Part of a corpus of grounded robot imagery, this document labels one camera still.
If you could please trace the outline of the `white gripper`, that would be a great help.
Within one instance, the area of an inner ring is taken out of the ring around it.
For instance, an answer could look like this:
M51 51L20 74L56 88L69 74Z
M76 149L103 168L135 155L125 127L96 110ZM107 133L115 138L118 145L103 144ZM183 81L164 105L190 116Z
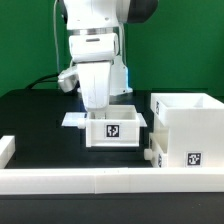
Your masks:
M105 111L109 105L111 66L119 51L117 34L72 35L69 47L75 66L60 73L59 86L69 92L79 82L85 109Z

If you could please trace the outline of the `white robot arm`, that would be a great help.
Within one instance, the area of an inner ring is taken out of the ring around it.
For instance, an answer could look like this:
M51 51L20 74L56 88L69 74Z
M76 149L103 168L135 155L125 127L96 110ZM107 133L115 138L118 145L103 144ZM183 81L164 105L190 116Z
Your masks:
M72 68L59 76L64 91L80 84L85 109L107 109L109 98L129 92L124 63L125 23L143 23L159 0L59 0L70 32Z

